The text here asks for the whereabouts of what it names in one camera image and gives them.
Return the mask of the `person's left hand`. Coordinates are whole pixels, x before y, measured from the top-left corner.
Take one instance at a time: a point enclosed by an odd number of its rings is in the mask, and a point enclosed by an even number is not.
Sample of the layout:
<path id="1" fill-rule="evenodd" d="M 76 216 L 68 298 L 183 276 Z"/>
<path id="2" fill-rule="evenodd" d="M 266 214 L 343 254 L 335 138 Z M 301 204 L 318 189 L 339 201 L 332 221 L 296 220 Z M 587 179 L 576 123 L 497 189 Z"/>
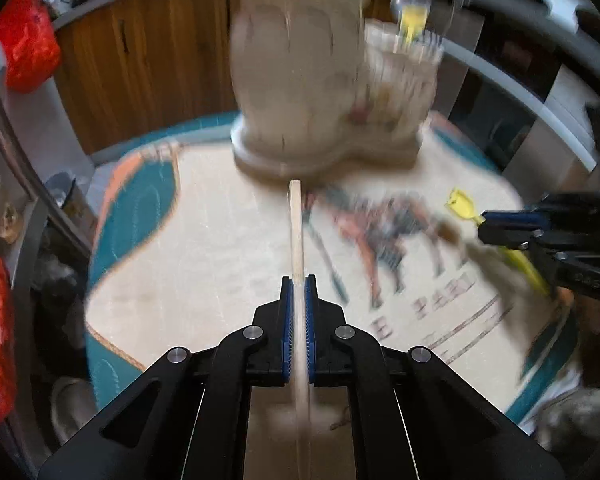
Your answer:
<path id="1" fill-rule="evenodd" d="M 571 289 L 561 287 L 559 289 L 562 300 L 576 312 L 585 333 L 600 335 L 600 300 L 582 296 Z"/>

